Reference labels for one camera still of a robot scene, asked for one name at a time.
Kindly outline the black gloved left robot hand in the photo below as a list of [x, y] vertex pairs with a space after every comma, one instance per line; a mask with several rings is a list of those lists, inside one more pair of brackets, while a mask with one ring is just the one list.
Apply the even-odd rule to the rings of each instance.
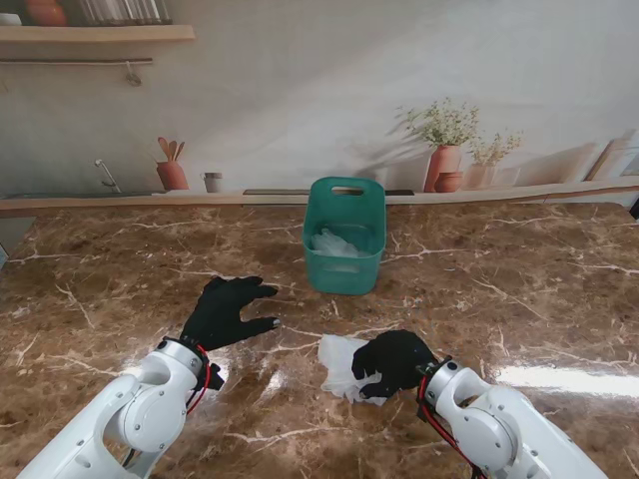
[[275, 296], [278, 290], [258, 276], [213, 277], [204, 287], [180, 339], [204, 351], [219, 349], [276, 329], [276, 317], [241, 319], [241, 310], [256, 299]]

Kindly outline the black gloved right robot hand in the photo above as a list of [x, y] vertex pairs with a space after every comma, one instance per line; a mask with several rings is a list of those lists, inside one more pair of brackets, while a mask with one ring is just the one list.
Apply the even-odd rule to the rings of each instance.
[[417, 387], [422, 377], [419, 368], [435, 363], [434, 355], [415, 333], [399, 329], [360, 347], [353, 355], [351, 371], [356, 380], [381, 375], [379, 382], [360, 389], [363, 399], [389, 398], [399, 390]]

